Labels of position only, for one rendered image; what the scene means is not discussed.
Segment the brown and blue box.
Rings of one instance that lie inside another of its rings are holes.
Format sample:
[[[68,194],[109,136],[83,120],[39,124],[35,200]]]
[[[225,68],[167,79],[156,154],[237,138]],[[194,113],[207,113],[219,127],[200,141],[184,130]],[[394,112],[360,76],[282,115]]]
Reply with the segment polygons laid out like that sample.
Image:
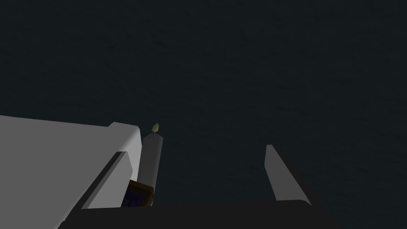
[[[154,197],[153,187],[130,180],[121,207],[151,206]]]

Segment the pale grey block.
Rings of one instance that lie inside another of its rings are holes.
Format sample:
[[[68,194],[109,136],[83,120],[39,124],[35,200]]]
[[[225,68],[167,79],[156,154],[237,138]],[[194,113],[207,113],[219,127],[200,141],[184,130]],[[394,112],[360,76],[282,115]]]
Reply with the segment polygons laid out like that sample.
[[[118,151],[138,175],[137,126],[0,116],[0,229],[57,229]]]

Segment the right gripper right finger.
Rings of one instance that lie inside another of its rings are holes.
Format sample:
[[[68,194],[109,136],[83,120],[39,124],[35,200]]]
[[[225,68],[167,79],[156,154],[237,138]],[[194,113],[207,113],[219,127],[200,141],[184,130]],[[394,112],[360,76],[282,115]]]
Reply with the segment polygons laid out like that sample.
[[[311,206],[321,205],[315,192],[281,149],[271,144],[266,146],[264,167],[277,201],[303,200]]]

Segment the grey candle with yellow flame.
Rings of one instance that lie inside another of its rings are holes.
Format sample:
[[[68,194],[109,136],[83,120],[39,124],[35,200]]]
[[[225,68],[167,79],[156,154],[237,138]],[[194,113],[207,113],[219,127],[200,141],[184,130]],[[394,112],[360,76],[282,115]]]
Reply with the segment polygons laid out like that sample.
[[[152,127],[152,133],[143,138],[137,182],[155,188],[163,137],[157,134],[159,124]]]

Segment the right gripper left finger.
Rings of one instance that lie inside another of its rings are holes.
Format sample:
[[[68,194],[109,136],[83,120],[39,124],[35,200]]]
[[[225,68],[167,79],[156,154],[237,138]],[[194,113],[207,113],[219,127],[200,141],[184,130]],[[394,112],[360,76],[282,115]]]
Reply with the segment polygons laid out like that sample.
[[[132,173],[128,152],[116,152],[75,204],[74,210],[120,207]]]

